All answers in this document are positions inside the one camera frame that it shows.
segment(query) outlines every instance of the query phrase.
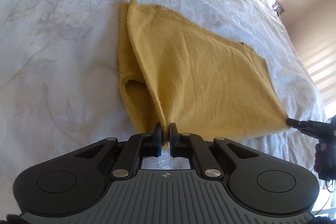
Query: beige wall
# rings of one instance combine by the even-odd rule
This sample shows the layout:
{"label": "beige wall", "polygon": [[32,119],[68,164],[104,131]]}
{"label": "beige wall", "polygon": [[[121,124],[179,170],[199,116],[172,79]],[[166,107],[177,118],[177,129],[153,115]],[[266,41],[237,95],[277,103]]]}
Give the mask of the beige wall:
{"label": "beige wall", "polygon": [[296,52],[325,105],[336,101],[336,0],[281,0]]}

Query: folded yellow fabric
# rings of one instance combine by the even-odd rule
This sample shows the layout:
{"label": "folded yellow fabric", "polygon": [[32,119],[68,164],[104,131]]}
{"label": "folded yellow fabric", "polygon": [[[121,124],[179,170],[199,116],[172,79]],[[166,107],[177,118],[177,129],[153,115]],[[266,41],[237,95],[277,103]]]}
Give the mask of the folded yellow fabric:
{"label": "folded yellow fabric", "polygon": [[122,4],[120,92],[139,132],[160,122],[205,140],[288,129],[265,59],[160,5]]}

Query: ribbed surface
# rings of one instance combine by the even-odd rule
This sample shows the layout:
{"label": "ribbed surface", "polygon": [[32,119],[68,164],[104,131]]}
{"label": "ribbed surface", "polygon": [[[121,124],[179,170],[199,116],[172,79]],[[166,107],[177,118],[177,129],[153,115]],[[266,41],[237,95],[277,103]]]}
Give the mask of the ribbed surface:
{"label": "ribbed surface", "polygon": [[32,224],[303,224],[309,213],[290,217],[261,216],[241,207],[220,182],[199,178],[194,170],[140,170],[128,181],[112,183],[90,209],[63,218],[25,213]]}

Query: white bedsheet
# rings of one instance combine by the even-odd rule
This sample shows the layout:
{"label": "white bedsheet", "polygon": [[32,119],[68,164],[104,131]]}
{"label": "white bedsheet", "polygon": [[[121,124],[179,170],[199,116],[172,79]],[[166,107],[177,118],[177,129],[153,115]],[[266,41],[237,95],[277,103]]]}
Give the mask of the white bedsheet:
{"label": "white bedsheet", "polygon": [[[124,1],[0,0],[0,219],[19,212],[11,186],[24,169],[107,136],[126,140],[135,133],[118,88]],[[325,119],[317,88],[265,0],[137,1],[164,5],[252,46],[267,60],[288,115]],[[315,140],[295,130],[243,143],[312,169]],[[167,151],[146,164],[183,165]]]}

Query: metal screw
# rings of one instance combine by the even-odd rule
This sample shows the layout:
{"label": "metal screw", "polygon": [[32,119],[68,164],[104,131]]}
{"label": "metal screw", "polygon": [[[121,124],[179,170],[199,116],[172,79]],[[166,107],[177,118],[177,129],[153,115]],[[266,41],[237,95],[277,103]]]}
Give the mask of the metal screw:
{"label": "metal screw", "polygon": [[222,173],[219,171],[219,170],[217,170],[217,169],[208,169],[208,170],[206,170],[205,172],[205,175],[207,176],[207,177],[212,177],[212,178],[215,178],[215,177],[219,177]]}
{"label": "metal screw", "polygon": [[125,169],[117,169],[112,172],[112,175],[114,175],[117,178],[123,178],[128,176],[128,171]]}
{"label": "metal screw", "polygon": [[324,150],[327,148],[326,143],[322,143],[322,144],[320,145],[320,148],[321,148],[322,151],[324,151]]}

